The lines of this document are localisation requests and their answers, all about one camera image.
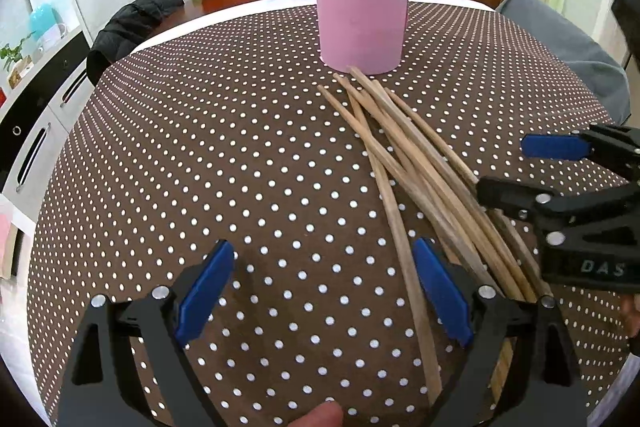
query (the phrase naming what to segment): brown tablecloth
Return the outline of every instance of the brown tablecloth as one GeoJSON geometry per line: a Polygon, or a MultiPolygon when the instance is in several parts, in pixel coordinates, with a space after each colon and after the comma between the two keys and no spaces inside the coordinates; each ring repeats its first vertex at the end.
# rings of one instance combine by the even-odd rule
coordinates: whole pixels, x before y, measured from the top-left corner
{"type": "MultiPolygon", "coordinates": [[[[204,28],[107,71],[57,163],[31,257],[31,353],[50,413],[90,296],[143,296],[223,237],[236,271],[187,354],[230,426],[286,424],[327,397],[348,425],[423,420],[424,376],[382,202],[362,143],[316,91],[338,87],[318,47],[315,7],[297,7],[204,28]]],[[[618,183],[588,161],[520,156],[527,132],[608,117],[498,14],[411,4],[404,59],[378,78],[478,175],[564,193],[618,183]]],[[[433,236],[396,194],[410,237],[433,236]]],[[[593,408],[626,357],[618,298],[554,291],[593,408]]],[[[463,353],[432,323],[446,381],[463,353]]],[[[170,423],[144,344],[132,347],[151,409],[170,423]]]]}

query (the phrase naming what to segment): black jacket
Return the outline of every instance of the black jacket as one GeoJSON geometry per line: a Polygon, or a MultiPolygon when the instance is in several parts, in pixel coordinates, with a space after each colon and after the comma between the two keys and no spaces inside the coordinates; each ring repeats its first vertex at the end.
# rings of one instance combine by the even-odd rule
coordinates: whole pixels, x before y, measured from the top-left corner
{"type": "Polygon", "coordinates": [[[86,73],[94,86],[114,62],[142,44],[183,0],[137,0],[121,8],[95,38],[86,58],[86,73]]]}

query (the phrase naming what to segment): black cabinet panel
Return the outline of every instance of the black cabinet panel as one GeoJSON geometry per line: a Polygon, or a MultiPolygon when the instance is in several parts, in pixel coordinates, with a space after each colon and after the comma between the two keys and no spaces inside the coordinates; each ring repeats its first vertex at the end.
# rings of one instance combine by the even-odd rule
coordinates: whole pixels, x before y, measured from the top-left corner
{"type": "Polygon", "coordinates": [[[65,45],[26,86],[0,122],[0,190],[27,135],[53,95],[85,60],[89,44],[82,33],[65,45]]]}

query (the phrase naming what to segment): green plant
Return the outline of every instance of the green plant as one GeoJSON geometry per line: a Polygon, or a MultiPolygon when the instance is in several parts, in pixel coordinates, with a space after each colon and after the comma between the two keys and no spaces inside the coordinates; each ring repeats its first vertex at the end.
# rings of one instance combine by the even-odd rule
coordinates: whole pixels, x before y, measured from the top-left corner
{"type": "Polygon", "coordinates": [[[25,41],[29,40],[29,38],[33,35],[30,33],[25,38],[20,41],[15,48],[9,47],[9,44],[5,44],[4,48],[0,48],[0,60],[6,58],[6,62],[4,63],[4,70],[9,71],[12,63],[18,63],[22,60],[22,45],[25,41]]]}

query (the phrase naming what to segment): drawer handle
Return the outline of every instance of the drawer handle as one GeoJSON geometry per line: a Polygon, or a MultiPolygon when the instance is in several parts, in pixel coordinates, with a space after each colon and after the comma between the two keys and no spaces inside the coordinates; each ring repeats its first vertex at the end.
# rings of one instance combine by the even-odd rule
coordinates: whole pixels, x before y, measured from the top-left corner
{"type": "Polygon", "coordinates": [[[31,145],[31,148],[27,153],[27,158],[25,158],[24,162],[22,162],[22,167],[20,167],[20,171],[18,172],[18,186],[15,187],[15,191],[18,192],[18,194],[20,193],[20,191],[24,187],[25,182],[27,181],[27,176],[31,171],[31,167],[33,167],[33,162],[35,161],[36,156],[38,155],[38,152],[40,151],[42,144],[44,143],[44,140],[47,137],[47,134],[49,134],[50,129],[51,129],[51,123],[49,122],[45,127],[43,127],[42,129],[40,129],[40,131],[38,131],[38,135],[36,136],[35,141],[31,145]]]}
{"type": "Polygon", "coordinates": [[[80,76],[78,76],[78,78],[76,78],[71,85],[69,86],[69,88],[65,91],[65,94],[62,95],[62,102],[60,103],[60,109],[62,109],[63,107],[65,107],[65,105],[67,103],[69,103],[69,100],[71,100],[71,97],[76,93],[76,91],[78,90],[78,88],[82,85],[82,83],[84,82],[84,80],[88,78],[86,76],[86,70],[84,70],[80,76]]]}

